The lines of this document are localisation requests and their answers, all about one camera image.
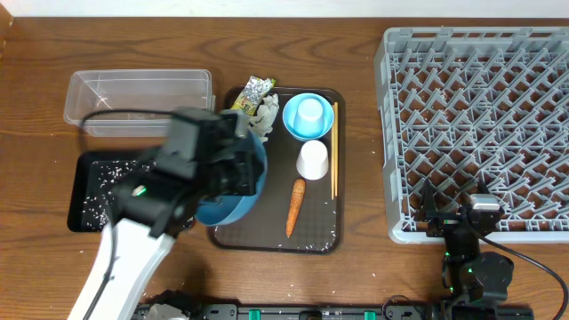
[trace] white wall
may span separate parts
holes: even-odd
[[[569,0],[0,0],[16,17],[569,18]]]

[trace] black tray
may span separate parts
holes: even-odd
[[[243,90],[235,87],[226,94],[224,108],[230,108]],[[293,235],[286,237],[285,227],[293,192],[293,183],[301,178],[296,170],[296,158],[303,142],[296,140],[283,124],[282,111],[293,96],[312,92],[330,103],[338,102],[338,197],[331,198],[331,170],[320,180],[306,180],[306,194]],[[208,228],[210,240],[220,248],[270,252],[299,252],[325,254],[338,247],[341,241],[341,222],[344,195],[344,125],[345,102],[339,93],[326,89],[274,88],[279,112],[273,132],[263,145],[267,150],[268,174],[265,188],[253,209],[241,220],[227,226]],[[320,139],[331,152],[332,131]]]
[[[83,153],[77,160],[68,228],[74,232],[101,231],[107,223],[105,202],[115,200],[109,191],[129,172],[143,150],[101,150]],[[191,228],[193,219],[184,228]]]

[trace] blue bowl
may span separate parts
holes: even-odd
[[[324,128],[315,136],[304,136],[294,130],[294,117],[296,116],[296,111],[298,110],[301,102],[306,99],[316,99],[320,101],[324,112]],[[286,130],[288,130],[296,140],[305,142],[308,140],[320,139],[332,128],[332,124],[334,123],[334,111],[330,102],[328,102],[324,97],[314,93],[301,93],[295,95],[292,99],[286,102],[283,109],[283,123]]]
[[[257,157],[265,167],[255,185],[257,194],[255,196],[220,196],[220,201],[217,203],[203,201],[197,209],[196,219],[207,227],[227,225],[243,218],[255,205],[265,187],[268,169],[267,153],[260,140],[251,132],[248,133],[247,139],[254,143]]]

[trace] toy carrot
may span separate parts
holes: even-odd
[[[291,237],[294,231],[296,219],[301,211],[302,199],[306,191],[306,182],[303,179],[297,179],[293,186],[293,196],[291,197],[291,207],[288,209],[288,219],[286,220],[286,236]]]

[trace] white cloth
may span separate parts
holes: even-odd
[[[265,134],[273,131],[273,123],[278,114],[278,96],[273,94],[263,98],[262,104],[257,109],[257,116],[249,119],[251,130],[261,142],[268,140]]]

